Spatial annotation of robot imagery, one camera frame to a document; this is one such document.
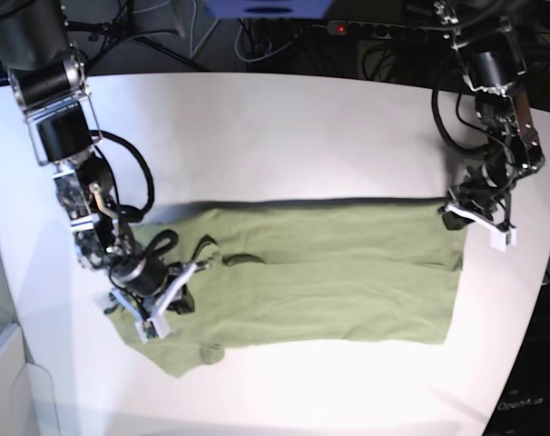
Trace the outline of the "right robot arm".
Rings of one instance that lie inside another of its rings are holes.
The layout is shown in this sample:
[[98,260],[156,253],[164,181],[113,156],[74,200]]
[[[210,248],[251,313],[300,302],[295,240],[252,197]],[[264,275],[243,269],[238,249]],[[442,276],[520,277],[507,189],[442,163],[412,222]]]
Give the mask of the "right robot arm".
[[141,341],[171,333],[170,312],[191,313],[187,284],[206,263],[166,263],[178,234],[165,229],[138,243],[133,225],[147,214],[120,200],[113,169],[100,151],[118,136],[100,128],[85,67],[66,33],[57,1],[0,1],[0,62],[24,116],[36,161],[54,167],[56,197],[70,221],[82,266],[103,271],[116,306],[133,317]]

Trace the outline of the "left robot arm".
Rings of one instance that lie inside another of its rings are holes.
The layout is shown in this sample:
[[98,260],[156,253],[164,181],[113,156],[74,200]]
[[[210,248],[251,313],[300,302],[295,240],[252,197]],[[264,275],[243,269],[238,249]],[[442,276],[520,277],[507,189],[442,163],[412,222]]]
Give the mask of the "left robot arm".
[[[517,182],[545,165],[525,89],[527,66],[511,19],[518,7],[517,1],[434,3],[436,29],[448,40],[450,53],[435,73],[431,111],[445,144],[467,159],[439,213],[449,231],[471,223],[487,229],[492,247],[501,252],[517,243],[511,220]],[[478,123],[473,128],[485,136],[483,145],[463,146],[445,127],[438,99],[453,74],[474,95]]]

